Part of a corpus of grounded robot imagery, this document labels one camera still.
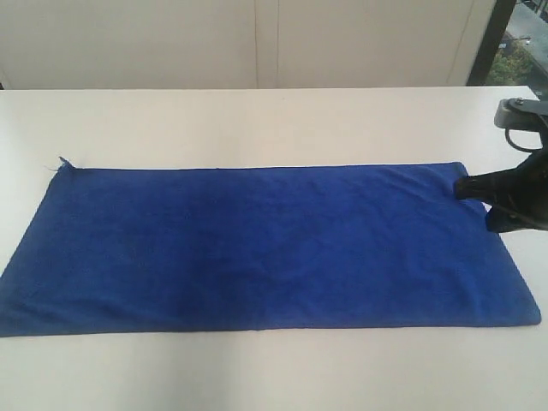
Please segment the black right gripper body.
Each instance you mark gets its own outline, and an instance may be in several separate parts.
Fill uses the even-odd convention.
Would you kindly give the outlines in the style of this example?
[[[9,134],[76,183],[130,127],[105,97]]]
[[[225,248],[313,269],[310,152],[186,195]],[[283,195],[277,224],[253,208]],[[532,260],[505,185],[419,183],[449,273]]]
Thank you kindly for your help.
[[[492,207],[518,217],[531,229],[547,231],[547,150],[531,154],[512,170],[509,198],[495,201]]]

